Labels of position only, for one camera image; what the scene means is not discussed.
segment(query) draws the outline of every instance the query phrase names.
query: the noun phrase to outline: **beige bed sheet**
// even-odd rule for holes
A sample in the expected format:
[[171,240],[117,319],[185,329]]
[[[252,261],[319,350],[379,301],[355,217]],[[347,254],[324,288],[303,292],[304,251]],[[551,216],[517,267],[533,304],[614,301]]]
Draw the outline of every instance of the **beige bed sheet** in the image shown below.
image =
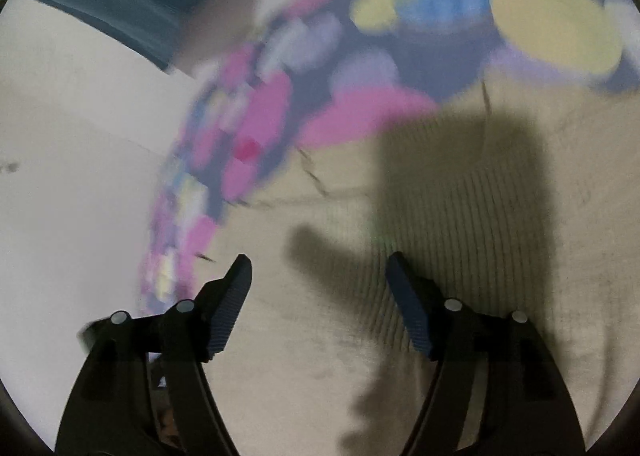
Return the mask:
[[593,443],[640,377],[639,104],[489,73],[435,118],[292,152],[197,267],[254,262],[206,369],[240,451],[400,452],[433,368],[386,289],[395,250],[477,311],[525,311]]

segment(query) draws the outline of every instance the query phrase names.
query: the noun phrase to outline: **white surface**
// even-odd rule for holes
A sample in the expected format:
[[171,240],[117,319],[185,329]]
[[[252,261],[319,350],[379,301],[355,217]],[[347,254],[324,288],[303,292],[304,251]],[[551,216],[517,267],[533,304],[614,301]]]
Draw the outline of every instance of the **white surface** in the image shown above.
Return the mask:
[[0,377],[53,446],[88,321],[136,311],[156,173],[193,81],[32,0],[0,14]]

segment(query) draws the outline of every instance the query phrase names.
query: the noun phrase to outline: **white wall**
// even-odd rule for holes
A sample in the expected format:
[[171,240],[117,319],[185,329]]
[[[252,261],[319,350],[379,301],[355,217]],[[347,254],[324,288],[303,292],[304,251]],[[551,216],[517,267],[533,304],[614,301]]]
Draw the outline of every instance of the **white wall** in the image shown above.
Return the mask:
[[0,14],[0,377],[53,446],[88,321],[136,309],[156,172],[193,84],[32,0]]

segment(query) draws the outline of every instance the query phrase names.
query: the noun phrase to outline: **beige fabric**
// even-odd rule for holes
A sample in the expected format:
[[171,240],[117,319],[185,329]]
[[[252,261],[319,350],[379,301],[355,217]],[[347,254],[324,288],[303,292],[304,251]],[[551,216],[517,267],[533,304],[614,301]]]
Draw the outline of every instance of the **beige fabric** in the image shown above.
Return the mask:
[[254,262],[207,367],[240,451],[400,451],[432,368],[386,290],[395,250],[478,311],[532,317],[592,443],[640,377],[639,102],[489,74],[432,120],[293,152],[198,266]]

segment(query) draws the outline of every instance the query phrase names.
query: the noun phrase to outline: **silver screw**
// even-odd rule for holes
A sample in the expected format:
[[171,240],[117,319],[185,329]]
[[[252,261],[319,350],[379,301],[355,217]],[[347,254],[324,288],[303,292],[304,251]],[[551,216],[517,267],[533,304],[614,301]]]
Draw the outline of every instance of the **silver screw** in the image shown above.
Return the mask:
[[114,324],[122,324],[129,318],[129,314],[125,311],[117,311],[111,315],[111,322]]
[[444,302],[444,307],[449,311],[462,310],[462,303],[458,299],[447,299]]
[[511,318],[514,321],[519,322],[520,324],[524,324],[526,321],[529,320],[529,317],[527,317],[527,314],[520,310],[516,310],[515,312],[513,312],[511,314]]
[[180,313],[188,313],[194,308],[194,303],[191,299],[184,299],[175,305],[175,309],[177,309]]

